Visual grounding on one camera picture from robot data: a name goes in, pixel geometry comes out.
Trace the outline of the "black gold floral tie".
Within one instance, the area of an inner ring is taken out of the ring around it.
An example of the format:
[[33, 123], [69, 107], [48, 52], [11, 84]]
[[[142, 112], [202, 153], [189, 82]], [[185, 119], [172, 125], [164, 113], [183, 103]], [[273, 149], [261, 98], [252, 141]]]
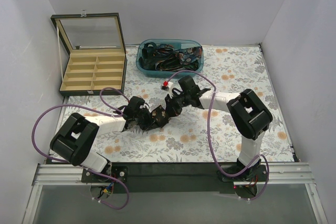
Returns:
[[166, 113], [166, 110], [159, 105], [151, 112], [151, 117], [153, 119], [153, 126], [155, 128], [163, 128], [169, 123], [170, 117]]

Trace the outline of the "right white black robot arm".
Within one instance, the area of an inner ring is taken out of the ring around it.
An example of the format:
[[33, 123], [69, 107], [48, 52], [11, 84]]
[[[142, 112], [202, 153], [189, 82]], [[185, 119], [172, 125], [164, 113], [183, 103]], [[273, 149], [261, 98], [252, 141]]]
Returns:
[[257, 174], [260, 165], [262, 139], [273, 121], [268, 108], [251, 89], [240, 93], [218, 92], [216, 88], [200, 89], [191, 76], [181, 78], [179, 85], [179, 90], [174, 88], [170, 80], [161, 85], [161, 89], [168, 92], [165, 98], [167, 114], [171, 117], [178, 116], [182, 108], [187, 106], [229, 113], [241, 134], [241, 151], [235, 166], [223, 169], [218, 161], [214, 163], [219, 172], [227, 178], [240, 177], [242, 180], [251, 180]]

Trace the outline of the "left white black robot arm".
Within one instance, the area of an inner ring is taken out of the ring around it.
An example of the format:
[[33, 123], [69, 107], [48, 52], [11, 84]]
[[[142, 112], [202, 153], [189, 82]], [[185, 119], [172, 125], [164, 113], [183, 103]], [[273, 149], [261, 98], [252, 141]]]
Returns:
[[148, 130], [155, 120], [141, 98], [132, 97], [120, 112], [111, 115], [83, 116], [73, 113], [61, 126], [50, 142], [50, 148], [73, 166], [83, 166], [93, 170], [100, 182], [111, 178], [112, 170], [108, 160], [92, 149], [97, 136], [113, 132], [123, 132], [130, 124]]

